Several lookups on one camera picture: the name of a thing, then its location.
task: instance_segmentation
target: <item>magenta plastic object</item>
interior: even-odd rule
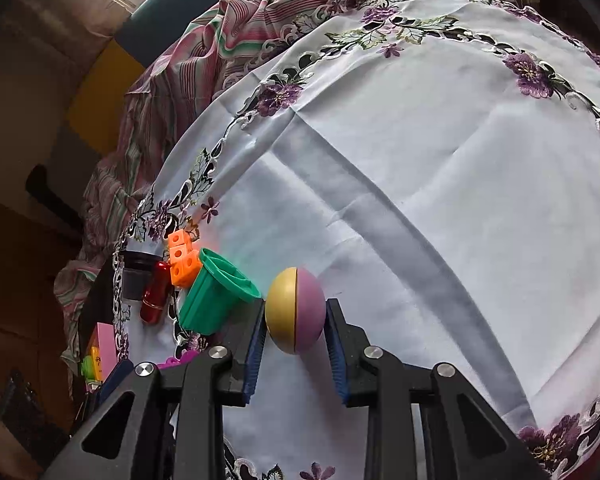
[[[165,362],[159,364],[158,368],[164,370],[165,368],[171,368],[172,366],[183,365],[198,355],[200,355],[200,352],[197,350],[185,350],[179,360],[175,357],[169,357]]]
[[[320,337],[326,316],[326,302],[320,283],[302,267],[298,267],[296,301],[296,353],[301,353]]]

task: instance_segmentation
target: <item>striped cloth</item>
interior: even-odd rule
[[[84,193],[82,249],[54,284],[66,361],[79,357],[77,321],[91,283],[180,136],[215,97],[338,12],[341,1],[220,0],[129,89],[118,148]]]

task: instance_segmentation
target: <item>red bottle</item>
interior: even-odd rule
[[[156,262],[154,272],[149,281],[140,308],[140,319],[148,325],[155,325],[160,321],[169,295],[171,294],[171,273],[167,262]]]

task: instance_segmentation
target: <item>wooden floor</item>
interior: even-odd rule
[[[66,430],[74,418],[62,313],[53,294],[56,273],[79,243],[0,205],[0,391],[18,368],[46,414]]]

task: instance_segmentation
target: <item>egg-shaped toy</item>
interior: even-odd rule
[[[271,338],[283,352],[308,350],[320,337],[326,316],[320,283],[301,267],[283,270],[269,287],[264,316]]]

